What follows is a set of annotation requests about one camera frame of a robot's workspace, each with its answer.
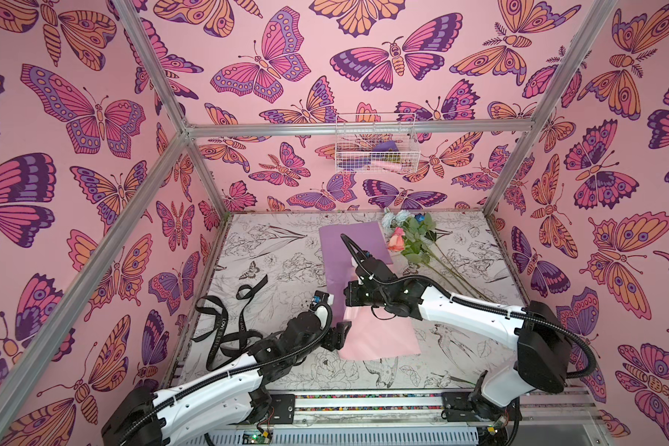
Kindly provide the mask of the orange pink fake rose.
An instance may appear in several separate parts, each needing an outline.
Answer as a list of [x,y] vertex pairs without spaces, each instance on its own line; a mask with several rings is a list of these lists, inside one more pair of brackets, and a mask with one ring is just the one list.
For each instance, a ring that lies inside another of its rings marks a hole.
[[420,233],[397,228],[388,240],[388,249],[402,254],[409,263],[431,269],[442,277],[457,294],[477,298],[485,297],[481,290],[447,261],[437,240],[434,230]]

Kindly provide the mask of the purple pink wrapping paper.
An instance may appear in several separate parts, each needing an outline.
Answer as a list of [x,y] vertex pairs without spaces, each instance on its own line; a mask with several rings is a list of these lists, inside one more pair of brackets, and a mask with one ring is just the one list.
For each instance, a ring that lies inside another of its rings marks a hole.
[[393,263],[376,222],[319,229],[326,287],[334,296],[334,323],[351,324],[339,357],[344,361],[376,361],[420,354],[412,321],[384,310],[384,299],[374,294],[374,282],[360,283],[363,275],[356,271],[356,262],[341,239],[343,234],[376,260],[387,266]]

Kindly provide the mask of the white fake flower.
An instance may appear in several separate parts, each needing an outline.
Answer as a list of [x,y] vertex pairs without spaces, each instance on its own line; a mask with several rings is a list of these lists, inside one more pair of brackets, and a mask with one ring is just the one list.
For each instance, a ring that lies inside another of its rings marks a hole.
[[408,210],[400,210],[397,213],[392,212],[388,208],[385,209],[384,216],[381,219],[381,227],[387,242],[394,236],[397,228],[403,228],[404,223],[409,219],[421,223],[426,218],[425,213],[413,213]]

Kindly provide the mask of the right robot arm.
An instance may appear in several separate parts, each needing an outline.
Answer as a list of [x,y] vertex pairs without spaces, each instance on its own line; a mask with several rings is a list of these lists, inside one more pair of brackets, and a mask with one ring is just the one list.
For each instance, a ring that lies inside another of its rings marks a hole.
[[520,397],[559,394],[572,379],[591,375],[595,353],[562,326],[549,306],[504,306],[447,291],[429,277],[398,277],[367,253],[353,255],[356,278],[344,291],[349,307],[382,308],[397,318],[430,321],[485,336],[514,352],[510,362],[479,375],[455,410],[486,422],[518,414]]

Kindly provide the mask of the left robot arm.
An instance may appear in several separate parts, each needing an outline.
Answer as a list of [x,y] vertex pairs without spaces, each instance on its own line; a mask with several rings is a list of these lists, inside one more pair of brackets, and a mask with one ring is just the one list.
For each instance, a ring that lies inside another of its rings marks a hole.
[[332,325],[336,297],[317,291],[286,329],[254,343],[215,371],[165,390],[132,390],[101,429],[105,445],[181,445],[227,425],[258,423],[271,412],[266,386],[316,349],[340,349],[349,323]]

